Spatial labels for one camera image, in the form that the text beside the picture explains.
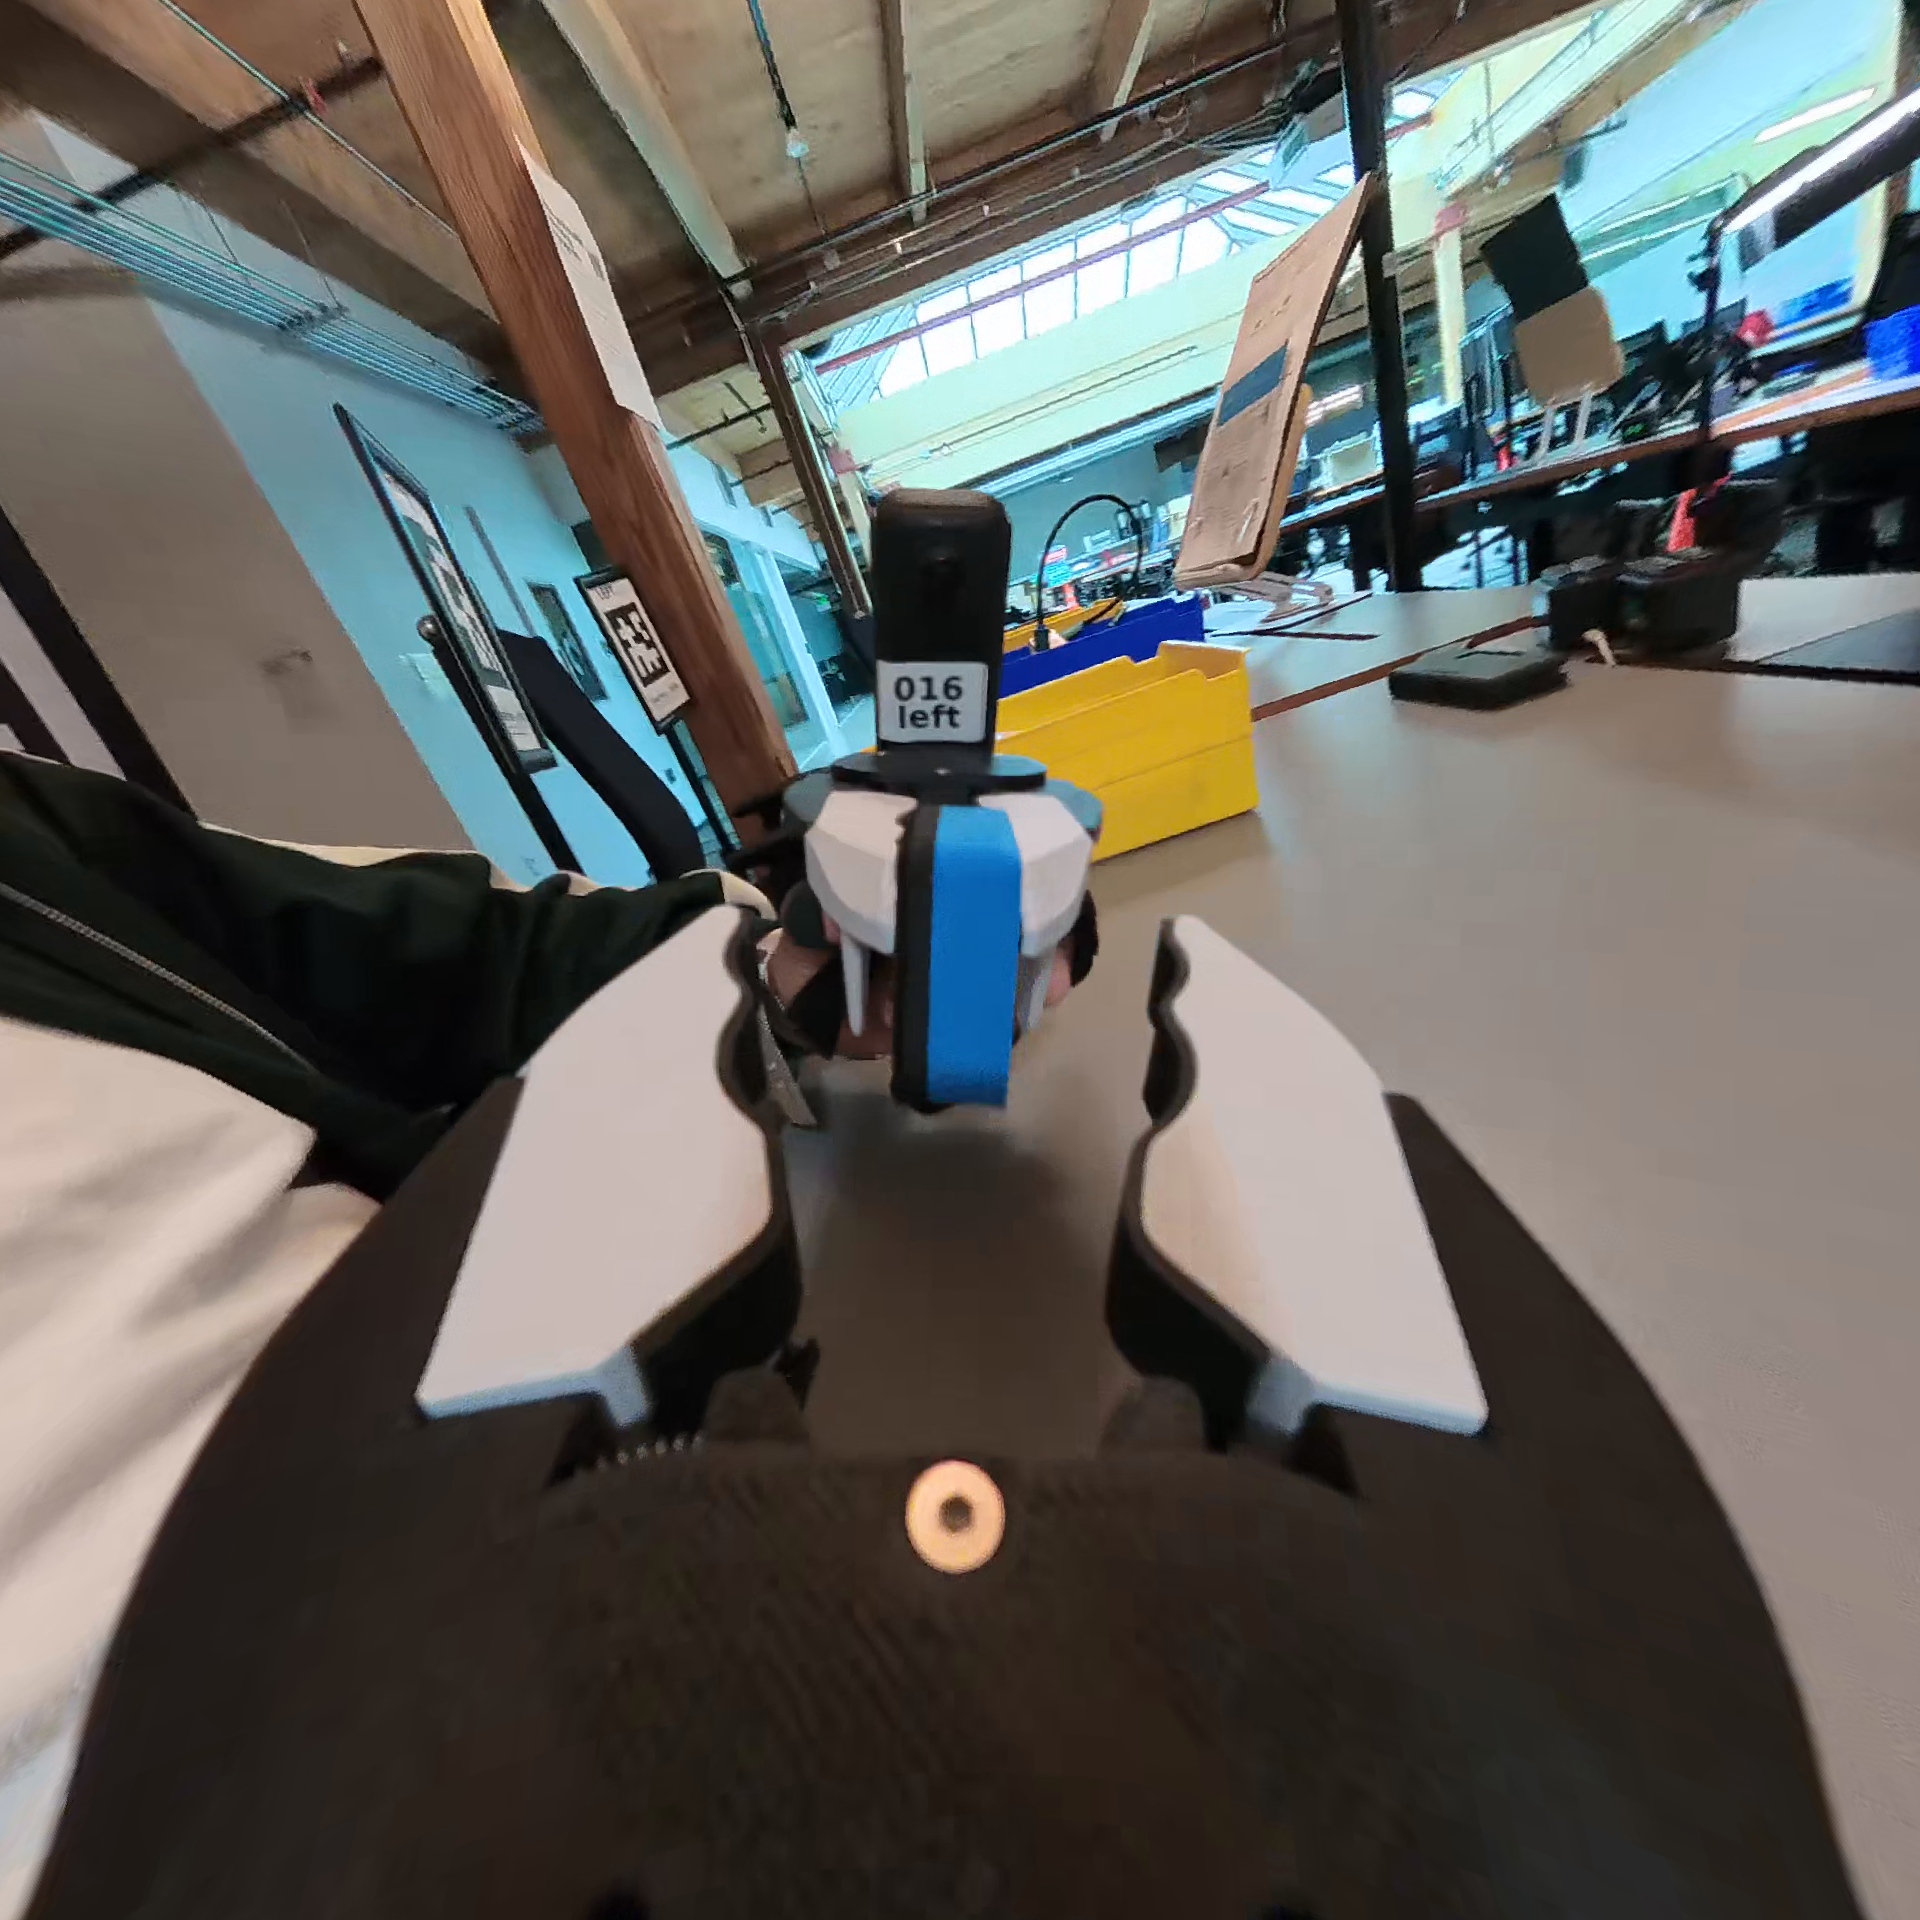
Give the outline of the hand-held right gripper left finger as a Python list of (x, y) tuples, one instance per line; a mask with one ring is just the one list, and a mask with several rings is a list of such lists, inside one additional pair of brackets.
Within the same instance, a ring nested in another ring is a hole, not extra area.
[(703, 909), (521, 1066), (413, 1406), (456, 1421), (585, 1392), (609, 1426), (689, 1426), (703, 1390), (669, 1342), (775, 1239), (758, 916)]

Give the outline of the blue foam eraser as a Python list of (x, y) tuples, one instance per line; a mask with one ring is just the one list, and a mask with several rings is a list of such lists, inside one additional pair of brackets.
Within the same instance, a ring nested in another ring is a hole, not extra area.
[(1004, 1106), (1023, 859), (1000, 807), (912, 807), (896, 851), (896, 1076), (912, 1116)]

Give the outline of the yellow plastic bin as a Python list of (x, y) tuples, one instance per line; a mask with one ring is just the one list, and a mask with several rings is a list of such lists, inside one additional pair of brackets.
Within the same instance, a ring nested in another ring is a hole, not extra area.
[(1000, 697), (1000, 751), (1102, 801), (1094, 864), (1259, 807), (1244, 649), (1164, 642)]

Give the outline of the person's left forearm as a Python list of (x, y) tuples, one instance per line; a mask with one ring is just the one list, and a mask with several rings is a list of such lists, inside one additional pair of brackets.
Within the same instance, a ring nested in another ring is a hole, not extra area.
[(554, 1023), (719, 909), (775, 921), (768, 893), (724, 871), (647, 889), (505, 889), (467, 851), (310, 864), (276, 909), (276, 999), (396, 1106), (467, 1106), (522, 1066)]

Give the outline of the grey desk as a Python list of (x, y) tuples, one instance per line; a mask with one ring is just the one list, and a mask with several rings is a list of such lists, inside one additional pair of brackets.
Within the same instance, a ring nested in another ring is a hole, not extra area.
[(1085, 1450), (1148, 979), (1200, 916), (1415, 1095), (1690, 1433), (1792, 1649), (1867, 1913), (1916, 1913), (1916, 691), (1581, 667), (1253, 731), (1259, 810), (1102, 864), (1004, 1116), (824, 1076), (791, 1137), (814, 1433)]
[(1253, 723), (1384, 685), (1397, 667), (1436, 649), (1529, 635), (1529, 612), (1534, 590), (1415, 590), (1356, 593), (1272, 635), (1249, 635), (1244, 655)]

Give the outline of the wooden background desk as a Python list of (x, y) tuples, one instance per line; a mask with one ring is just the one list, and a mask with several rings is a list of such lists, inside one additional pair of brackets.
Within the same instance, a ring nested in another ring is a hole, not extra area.
[(1415, 501), (1421, 590), (1523, 590), (1549, 560), (1603, 550), (1616, 507), (1676, 507), (1690, 483), (1777, 494), (1772, 550), (1755, 578), (1916, 578), (1916, 369), (1867, 359), (1799, 364), (1728, 402), (1709, 443), (1669, 425), (1642, 443), (1557, 455), (1541, 471), (1504, 464)]

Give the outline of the person's left hand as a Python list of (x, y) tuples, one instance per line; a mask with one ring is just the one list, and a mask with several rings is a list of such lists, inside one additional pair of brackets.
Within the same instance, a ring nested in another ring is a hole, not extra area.
[(779, 1052), (881, 1062), (896, 1052), (896, 964), (888, 954), (864, 961), (864, 979), (847, 973), (852, 947), (817, 909), (814, 885), (779, 893), (779, 921), (758, 947), (759, 1010)]

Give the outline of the blue plastic bin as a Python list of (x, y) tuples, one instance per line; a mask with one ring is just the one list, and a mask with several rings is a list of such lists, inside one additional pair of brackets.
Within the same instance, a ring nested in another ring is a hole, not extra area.
[(1094, 672), (1107, 659), (1158, 659), (1158, 649), (1173, 649), (1173, 642), (1200, 642), (1200, 612), (1207, 612), (1200, 593), (1164, 593), (1164, 602), (1140, 602), (1114, 619), (1085, 619), (1046, 655), (1034, 649), (1004, 655), (1000, 697)]

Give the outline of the silver wristwatch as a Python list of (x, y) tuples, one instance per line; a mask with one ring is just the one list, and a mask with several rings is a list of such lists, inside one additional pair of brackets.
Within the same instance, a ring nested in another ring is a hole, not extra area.
[(768, 1106), (779, 1116), (779, 1126), (817, 1135), (817, 1116), (799, 1090), (791, 1052), (779, 1043), (779, 999), (768, 982), (768, 947), (758, 954), (758, 1043), (759, 1043), (759, 1076), (768, 1076)]

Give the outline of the black office chair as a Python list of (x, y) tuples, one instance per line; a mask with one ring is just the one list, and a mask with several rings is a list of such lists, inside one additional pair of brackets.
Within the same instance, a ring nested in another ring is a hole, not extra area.
[(502, 655), (521, 672), (521, 691), (532, 719), (544, 723), (550, 751), (590, 780), (590, 794), (617, 810), (617, 825), (647, 859), (654, 885), (689, 877), (689, 871), (730, 871), (751, 877), (768, 902), (779, 902), (805, 859), (799, 841), (775, 825), (775, 801), (758, 801), (758, 820), (768, 825), (759, 846), (741, 846), (741, 825), (719, 801), (709, 772), (697, 769), (682, 723), (664, 731), (664, 751), (681, 762), (681, 789), (590, 701), (590, 691), (570, 675), (570, 667), (550, 655), (550, 642), (502, 627)]

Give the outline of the black flat box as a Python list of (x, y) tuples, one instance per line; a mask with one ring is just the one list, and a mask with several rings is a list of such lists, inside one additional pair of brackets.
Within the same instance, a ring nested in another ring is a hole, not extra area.
[(1397, 701), (1512, 711), (1566, 685), (1549, 649), (1436, 649), (1390, 672)]

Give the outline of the person's torso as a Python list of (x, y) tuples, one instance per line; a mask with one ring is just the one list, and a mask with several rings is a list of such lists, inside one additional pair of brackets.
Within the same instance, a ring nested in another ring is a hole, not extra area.
[(4, 1913), (32, 1913), (181, 1477), (478, 1095), (396, 1106), (276, 999), (303, 871), (412, 851), (224, 830), (43, 755), (0, 789), (0, 1724)]

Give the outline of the black panel with tan base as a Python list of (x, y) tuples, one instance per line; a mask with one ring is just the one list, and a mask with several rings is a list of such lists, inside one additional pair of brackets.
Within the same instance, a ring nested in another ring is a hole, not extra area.
[(1577, 446), (1589, 446), (1594, 397), (1616, 381), (1604, 291), (1589, 281), (1560, 195), (1523, 207), (1485, 242), (1485, 272), (1512, 298), (1512, 354), (1523, 393), (1541, 402), (1534, 464), (1549, 461), (1557, 414), (1577, 402)]

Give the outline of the black table mat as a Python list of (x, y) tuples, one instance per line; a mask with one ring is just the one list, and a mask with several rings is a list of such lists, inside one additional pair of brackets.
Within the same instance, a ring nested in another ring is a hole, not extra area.
[(1788, 675), (1836, 675), (1836, 685), (1920, 685), (1920, 612), (1883, 612), (1803, 649), (1759, 659), (1759, 672)]

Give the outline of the white light bar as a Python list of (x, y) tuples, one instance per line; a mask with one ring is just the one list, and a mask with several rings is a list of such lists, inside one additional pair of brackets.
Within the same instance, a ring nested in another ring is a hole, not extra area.
[(1891, 111), (1865, 112), (1836, 140), (1799, 156), (1755, 189), (1741, 189), (1715, 226), (1709, 250), (1735, 242), (1741, 262), (1788, 250), (1792, 236), (1820, 229), (1865, 189), (1891, 185), (1920, 156), (1920, 87), (1896, 96)]

